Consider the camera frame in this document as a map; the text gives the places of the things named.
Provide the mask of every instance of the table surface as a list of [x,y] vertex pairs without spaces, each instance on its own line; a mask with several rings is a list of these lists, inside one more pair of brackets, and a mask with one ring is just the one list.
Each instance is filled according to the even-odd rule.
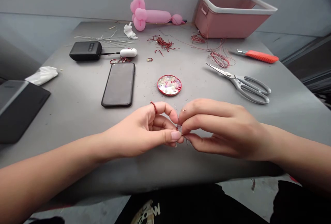
[[[260,122],[330,145],[331,112],[281,62],[268,64],[249,57],[232,55],[236,64],[227,69],[229,72],[254,77],[272,90],[269,104],[255,104],[242,97],[230,81],[205,64],[213,64],[208,59],[208,52],[175,40],[191,43],[190,37],[196,28],[188,25],[179,27],[151,24],[143,32],[136,32],[139,39],[130,45],[138,50],[138,55],[133,59],[136,65],[133,104],[129,108],[103,108],[101,98],[111,67],[109,61],[118,58],[118,55],[103,56],[96,62],[77,63],[69,57],[72,47],[68,45],[81,40],[74,38],[76,35],[110,36],[114,30],[109,30],[112,26],[117,26],[118,29],[115,36],[124,35],[122,23],[80,23],[70,39],[44,63],[44,66],[58,68],[59,72],[56,78],[43,86],[51,92],[51,96],[21,140],[0,149],[0,167],[102,132],[150,101],[165,101],[178,113],[186,103],[196,98],[240,104]],[[174,38],[165,37],[159,30]],[[158,49],[157,45],[155,42],[147,42],[147,39],[159,34],[165,40],[174,42],[180,49],[163,51],[164,57],[159,52],[154,53]],[[219,39],[210,39],[209,47],[218,47],[219,42]],[[229,39],[224,47],[229,51],[243,49],[270,53],[254,35],[246,39]],[[104,48],[103,51],[116,52],[119,49]],[[150,57],[153,61],[147,62],[146,59]],[[183,88],[178,95],[168,97],[158,91],[156,82],[166,74],[181,79]],[[196,132],[201,136],[210,136],[202,130]],[[279,167],[269,162],[249,162],[199,153],[191,144],[183,143],[177,148],[160,146],[135,158],[108,162],[55,199],[77,203],[165,186],[274,176],[281,173]]]

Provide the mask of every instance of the fingernail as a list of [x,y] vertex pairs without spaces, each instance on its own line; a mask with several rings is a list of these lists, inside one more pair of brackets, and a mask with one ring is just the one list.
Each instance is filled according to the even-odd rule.
[[173,131],[171,132],[171,139],[173,141],[177,141],[179,140],[179,138],[182,136],[181,132],[178,132],[178,131]]

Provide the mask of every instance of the gray scissors handle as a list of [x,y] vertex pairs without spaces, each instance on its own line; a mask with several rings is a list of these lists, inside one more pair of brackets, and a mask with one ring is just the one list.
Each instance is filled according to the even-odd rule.
[[[236,77],[240,82],[242,82],[243,84],[248,85],[249,87],[253,88],[254,90],[263,93],[264,95],[268,95],[268,94],[271,93],[271,89],[270,89],[267,85],[265,85],[264,83],[262,83],[261,81],[255,79],[255,78],[251,78],[251,77],[249,77],[249,76],[237,76],[237,75],[236,75],[235,77]],[[252,81],[252,82],[258,84],[259,86],[262,87],[262,89],[256,87],[255,85],[252,85],[250,82],[247,82],[247,80]]]
[[[269,98],[262,94],[260,91],[257,91],[243,83],[241,83],[241,81],[236,80],[236,79],[231,79],[231,82],[235,85],[235,87],[237,88],[237,90],[247,99],[251,100],[254,103],[258,103],[258,104],[267,104],[269,103]],[[253,93],[254,95],[257,95],[259,97],[261,97],[264,101],[260,101],[258,99],[255,99],[254,97],[251,97],[249,94],[247,94],[243,89]]]

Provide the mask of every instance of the phone screen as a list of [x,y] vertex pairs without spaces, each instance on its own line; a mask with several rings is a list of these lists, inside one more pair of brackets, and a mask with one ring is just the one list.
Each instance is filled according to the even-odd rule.
[[134,81],[134,63],[111,65],[101,105],[104,107],[130,106]]

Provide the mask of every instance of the black power bank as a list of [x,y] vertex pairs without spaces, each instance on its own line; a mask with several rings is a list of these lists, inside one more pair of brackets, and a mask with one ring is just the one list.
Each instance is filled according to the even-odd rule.
[[44,105],[50,92],[28,81],[0,86],[0,144],[16,143]]
[[134,63],[113,63],[110,68],[101,105],[105,108],[131,106],[134,75]]
[[78,41],[73,45],[69,56],[75,61],[99,60],[102,45],[98,41]]

